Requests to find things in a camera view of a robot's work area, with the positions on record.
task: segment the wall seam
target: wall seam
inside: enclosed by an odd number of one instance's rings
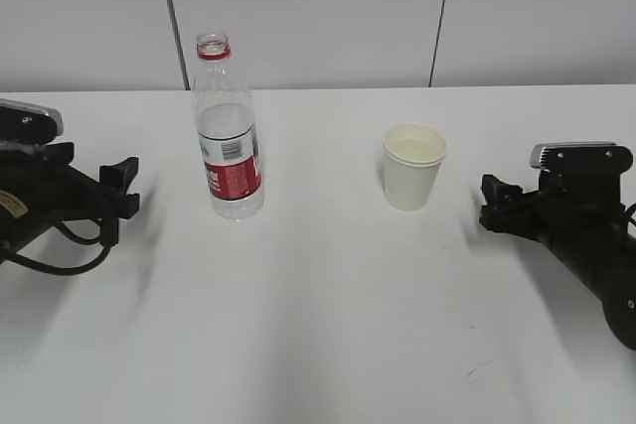
[[[435,35],[435,48],[433,49],[433,58],[430,64],[430,75],[428,76],[428,87],[433,85],[433,75],[435,73],[435,64],[437,62],[437,49],[439,48],[439,38],[441,36],[441,28],[444,22],[444,9],[446,8],[446,0],[441,0],[439,9],[439,22],[437,24],[437,34]]]

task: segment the yellow label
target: yellow label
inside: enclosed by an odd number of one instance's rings
[[[19,218],[29,211],[22,201],[6,191],[0,191],[0,206],[6,209],[13,218]]]

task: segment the cup rim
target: cup rim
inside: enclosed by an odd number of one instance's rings
[[[432,131],[434,134],[439,136],[439,138],[441,138],[441,140],[444,143],[444,149],[441,152],[441,154],[438,157],[436,157],[435,159],[431,159],[431,160],[428,160],[428,161],[410,161],[410,160],[402,158],[402,157],[398,156],[397,154],[395,154],[394,152],[392,152],[389,144],[387,143],[387,137],[389,136],[390,133],[392,133],[396,129],[401,128],[401,127],[405,127],[405,126],[416,126],[418,128],[427,129],[428,131]],[[444,158],[446,157],[446,154],[448,153],[448,142],[446,141],[446,138],[444,137],[444,135],[441,134],[435,128],[433,128],[433,127],[431,127],[431,126],[429,126],[427,124],[424,124],[424,123],[409,122],[409,123],[397,124],[396,126],[392,127],[390,130],[388,130],[385,133],[384,137],[383,137],[383,148],[385,150],[385,153],[390,158],[392,158],[395,161],[398,161],[401,164],[404,164],[406,166],[416,167],[416,168],[428,168],[428,167],[431,167],[431,166],[435,166],[435,165],[441,163],[444,160]]]

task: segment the plastic water bottle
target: plastic water bottle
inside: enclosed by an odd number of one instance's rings
[[[251,93],[236,72],[225,32],[199,34],[197,54],[195,122],[212,206],[222,217],[244,218],[264,198]]]

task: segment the silver metal plate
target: silver metal plate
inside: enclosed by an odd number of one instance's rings
[[[17,109],[30,114],[40,114],[43,116],[48,116],[56,123],[56,136],[60,136],[62,135],[62,133],[64,133],[64,122],[62,121],[62,115],[56,109],[47,108],[46,106],[40,106],[39,104],[25,103],[24,101],[0,98],[0,108],[2,107]]]
[[[542,143],[533,148],[533,152],[530,155],[530,167],[534,169],[542,169],[542,158],[551,149],[566,149],[566,148],[606,148],[607,146],[616,146],[616,143],[611,141],[575,141],[565,143]]]

